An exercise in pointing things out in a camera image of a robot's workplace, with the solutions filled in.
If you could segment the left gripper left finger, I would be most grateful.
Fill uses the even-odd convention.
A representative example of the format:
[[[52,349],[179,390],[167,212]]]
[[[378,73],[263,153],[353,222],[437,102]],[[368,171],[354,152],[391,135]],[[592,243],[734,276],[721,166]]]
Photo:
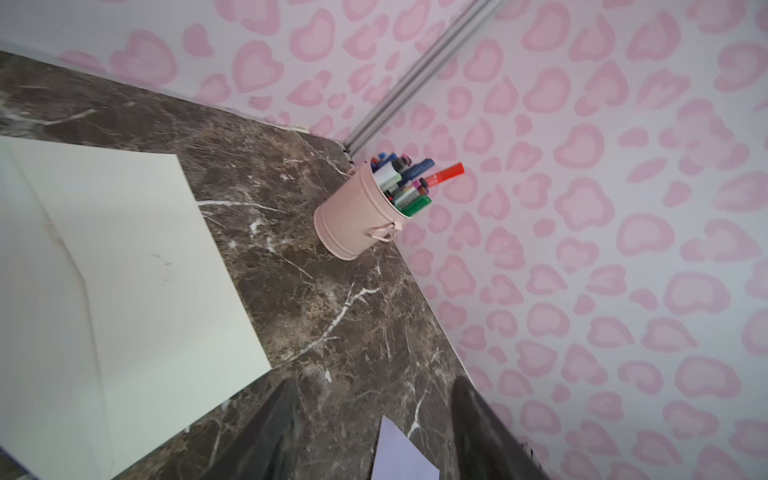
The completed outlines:
[[[299,391],[283,380],[202,479],[287,479],[296,464]]]

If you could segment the white envelope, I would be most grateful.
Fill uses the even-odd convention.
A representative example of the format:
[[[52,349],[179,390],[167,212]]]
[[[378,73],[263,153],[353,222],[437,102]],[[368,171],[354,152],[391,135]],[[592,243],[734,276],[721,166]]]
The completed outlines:
[[[1,141],[1,446],[110,479],[270,364],[179,159]]]

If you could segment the purple envelope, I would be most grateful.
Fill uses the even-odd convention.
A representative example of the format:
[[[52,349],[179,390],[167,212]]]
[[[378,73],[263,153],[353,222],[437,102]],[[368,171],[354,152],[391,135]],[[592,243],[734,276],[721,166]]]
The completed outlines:
[[[386,416],[381,419],[372,480],[439,480],[440,472]]]

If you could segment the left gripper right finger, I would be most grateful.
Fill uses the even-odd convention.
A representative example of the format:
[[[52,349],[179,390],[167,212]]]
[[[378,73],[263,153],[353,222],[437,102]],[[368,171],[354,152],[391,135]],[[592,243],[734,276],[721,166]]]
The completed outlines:
[[[451,418],[460,479],[549,479],[466,376],[453,383]]]

